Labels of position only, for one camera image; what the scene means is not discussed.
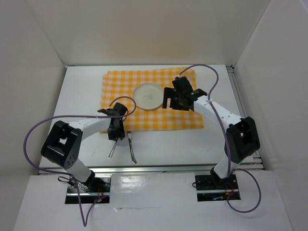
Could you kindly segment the silver table knife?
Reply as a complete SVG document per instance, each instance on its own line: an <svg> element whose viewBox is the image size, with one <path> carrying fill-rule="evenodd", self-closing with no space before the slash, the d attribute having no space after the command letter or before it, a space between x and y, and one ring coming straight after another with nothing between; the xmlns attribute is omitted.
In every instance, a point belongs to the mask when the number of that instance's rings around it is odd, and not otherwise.
<svg viewBox="0 0 308 231"><path fill-rule="evenodd" d="M132 132L127 131L127 135L128 135L128 143L129 143L129 148L130 148L131 161L135 165L135 164L137 164L137 160L135 158L134 151L133 151Z"/></svg>

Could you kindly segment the silver fork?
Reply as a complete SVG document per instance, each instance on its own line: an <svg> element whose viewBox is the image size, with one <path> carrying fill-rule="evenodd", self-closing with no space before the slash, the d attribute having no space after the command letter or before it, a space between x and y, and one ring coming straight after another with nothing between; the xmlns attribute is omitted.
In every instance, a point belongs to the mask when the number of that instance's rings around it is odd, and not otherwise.
<svg viewBox="0 0 308 231"><path fill-rule="evenodd" d="M115 143L114 145L112 146L112 149L108 155L108 159L111 159L113 157L113 154L114 154L114 151L115 151L115 148L116 148L116 145L117 145L117 142L118 142L118 139L115 140Z"/></svg>

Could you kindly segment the cream round plate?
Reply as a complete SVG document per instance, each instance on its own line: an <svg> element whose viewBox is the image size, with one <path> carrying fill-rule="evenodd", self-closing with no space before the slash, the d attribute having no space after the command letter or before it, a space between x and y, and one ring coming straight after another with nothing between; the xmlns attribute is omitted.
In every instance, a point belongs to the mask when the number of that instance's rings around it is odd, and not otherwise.
<svg viewBox="0 0 308 231"><path fill-rule="evenodd" d="M142 83L132 93L132 99L143 110L154 110L162 105L164 91L161 86L154 83Z"/></svg>

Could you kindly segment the yellow white checkered cloth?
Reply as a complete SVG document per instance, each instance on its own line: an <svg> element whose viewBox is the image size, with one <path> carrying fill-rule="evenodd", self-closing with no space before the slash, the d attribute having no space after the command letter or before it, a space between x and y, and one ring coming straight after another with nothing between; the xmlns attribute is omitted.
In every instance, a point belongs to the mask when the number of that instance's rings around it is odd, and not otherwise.
<svg viewBox="0 0 308 231"><path fill-rule="evenodd" d="M160 87L172 87L172 81L184 67L154 70L109 70L103 75L101 108L120 96L132 97L136 87L143 83L154 83ZM127 131L159 131L203 128L202 116L192 111L179 111L159 106L154 110L137 108L124 121Z"/></svg>

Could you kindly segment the clear plastic cup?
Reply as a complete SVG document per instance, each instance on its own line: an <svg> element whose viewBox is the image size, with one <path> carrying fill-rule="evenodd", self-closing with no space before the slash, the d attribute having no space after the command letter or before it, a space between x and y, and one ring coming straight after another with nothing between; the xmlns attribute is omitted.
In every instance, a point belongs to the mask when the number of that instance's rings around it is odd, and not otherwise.
<svg viewBox="0 0 308 231"><path fill-rule="evenodd" d="M180 69L179 77L186 77L189 81L192 81L195 78L195 71L193 69L188 69L184 71L186 67Z"/></svg>

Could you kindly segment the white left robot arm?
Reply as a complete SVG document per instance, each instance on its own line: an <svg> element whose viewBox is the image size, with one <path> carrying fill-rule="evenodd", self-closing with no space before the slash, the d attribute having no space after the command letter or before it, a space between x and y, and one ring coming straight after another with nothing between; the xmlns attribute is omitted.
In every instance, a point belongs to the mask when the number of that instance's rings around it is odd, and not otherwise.
<svg viewBox="0 0 308 231"><path fill-rule="evenodd" d="M124 139L123 119L114 116L123 116L127 111L127 107L116 103L113 108L99 110L94 118L85 118L72 123L57 121L43 144L41 155L72 174L82 191L102 190L105 183L95 177L95 173L78 158L81 142L101 131L107 132L110 141L117 142Z"/></svg>

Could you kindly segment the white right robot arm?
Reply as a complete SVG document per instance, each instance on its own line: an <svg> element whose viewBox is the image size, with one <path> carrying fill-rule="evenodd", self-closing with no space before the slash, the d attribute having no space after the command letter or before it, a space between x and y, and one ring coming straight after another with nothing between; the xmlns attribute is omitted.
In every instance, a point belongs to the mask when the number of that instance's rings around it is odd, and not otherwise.
<svg viewBox="0 0 308 231"><path fill-rule="evenodd" d="M243 118L228 111L202 89L194 90L186 77L176 77L172 84L172 88L164 88L164 109L169 107L197 112L219 125L223 131L225 156L210 171L212 187L220 189L226 184L231 172L260 148L255 121L249 116Z"/></svg>

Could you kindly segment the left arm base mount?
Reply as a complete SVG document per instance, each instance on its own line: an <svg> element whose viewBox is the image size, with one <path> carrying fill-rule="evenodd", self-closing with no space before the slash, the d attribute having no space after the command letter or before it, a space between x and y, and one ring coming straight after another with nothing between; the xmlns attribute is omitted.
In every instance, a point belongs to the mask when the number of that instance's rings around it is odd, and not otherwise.
<svg viewBox="0 0 308 231"><path fill-rule="evenodd" d="M111 176L100 177L100 182L96 183L94 187L88 188L82 183L78 183L80 199L82 204L92 204L94 201L98 204L110 203L110 187ZM65 196L65 204L78 204L77 187L71 178L59 176L58 181L67 184L67 191Z"/></svg>

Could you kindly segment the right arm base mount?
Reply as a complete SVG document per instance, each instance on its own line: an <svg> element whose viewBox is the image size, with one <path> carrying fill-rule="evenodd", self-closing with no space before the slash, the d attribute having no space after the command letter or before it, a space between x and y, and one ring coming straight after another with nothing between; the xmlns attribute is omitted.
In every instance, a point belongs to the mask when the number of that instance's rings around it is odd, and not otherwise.
<svg viewBox="0 0 308 231"><path fill-rule="evenodd" d="M210 175L195 175L192 186L196 189L198 202L240 200L237 178L232 174L226 181L215 184Z"/></svg>

